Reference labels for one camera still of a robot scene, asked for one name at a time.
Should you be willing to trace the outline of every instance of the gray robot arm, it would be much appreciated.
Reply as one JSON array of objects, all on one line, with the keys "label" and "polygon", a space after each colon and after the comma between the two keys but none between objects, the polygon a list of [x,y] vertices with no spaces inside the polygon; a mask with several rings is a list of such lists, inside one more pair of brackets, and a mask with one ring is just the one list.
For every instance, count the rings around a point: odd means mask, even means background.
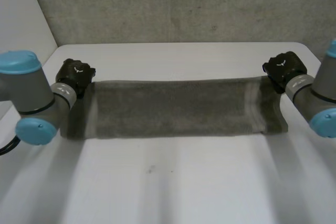
[{"label": "gray robot arm", "polygon": [[322,137],[336,137],[336,40],[331,43],[316,78],[307,74],[293,52],[263,65],[278,93],[285,92],[309,126]]},{"label": "gray robot arm", "polygon": [[33,52],[1,54],[0,101],[11,100],[21,116],[17,137],[33,145],[49,143],[95,73],[88,64],[68,59],[49,86]]}]

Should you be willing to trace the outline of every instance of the gray towel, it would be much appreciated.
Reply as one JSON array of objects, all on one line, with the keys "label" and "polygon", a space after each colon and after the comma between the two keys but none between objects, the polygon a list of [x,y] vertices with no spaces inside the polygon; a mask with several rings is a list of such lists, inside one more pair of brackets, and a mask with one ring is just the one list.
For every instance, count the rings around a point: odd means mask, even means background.
[{"label": "gray towel", "polygon": [[228,136],[286,132],[267,77],[101,81],[72,108],[67,138]]}]

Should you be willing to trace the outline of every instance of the white wall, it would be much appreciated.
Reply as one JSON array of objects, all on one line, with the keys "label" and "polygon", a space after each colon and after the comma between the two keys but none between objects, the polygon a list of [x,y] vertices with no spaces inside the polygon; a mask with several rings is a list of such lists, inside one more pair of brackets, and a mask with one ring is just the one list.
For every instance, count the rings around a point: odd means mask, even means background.
[{"label": "white wall", "polygon": [[[44,64],[56,48],[37,0],[0,0],[0,53],[31,50]],[[10,105],[0,102],[0,118]]]}]

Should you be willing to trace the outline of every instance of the light blue joint cap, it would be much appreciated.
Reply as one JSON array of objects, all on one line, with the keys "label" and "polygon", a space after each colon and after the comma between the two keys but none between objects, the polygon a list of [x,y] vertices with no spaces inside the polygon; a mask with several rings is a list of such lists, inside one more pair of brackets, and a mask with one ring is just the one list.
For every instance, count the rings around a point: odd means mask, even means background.
[{"label": "light blue joint cap", "polygon": [[309,122],[309,126],[322,137],[336,137],[336,108],[323,110]]},{"label": "light blue joint cap", "polygon": [[31,51],[9,51],[0,54],[0,73],[26,74],[41,68],[36,54]]},{"label": "light blue joint cap", "polygon": [[23,118],[15,127],[17,137],[33,145],[48,144],[56,135],[57,129],[40,118]]},{"label": "light blue joint cap", "polygon": [[332,58],[336,58],[336,39],[334,39],[331,44],[329,49],[327,50],[327,55]]}]

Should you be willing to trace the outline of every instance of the white table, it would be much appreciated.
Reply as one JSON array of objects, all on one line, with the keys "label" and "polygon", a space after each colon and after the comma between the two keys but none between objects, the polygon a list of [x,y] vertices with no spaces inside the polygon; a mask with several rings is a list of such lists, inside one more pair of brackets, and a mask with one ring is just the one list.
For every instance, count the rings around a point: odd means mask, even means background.
[{"label": "white table", "polygon": [[[101,80],[197,80],[264,75],[262,64],[294,51],[315,75],[319,61],[297,43],[69,45],[67,58]],[[335,223],[336,142],[317,137],[284,95],[289,133],[20,143],[0,157],[0,223]],[[0,121],[0,144],[18,114]]]}]

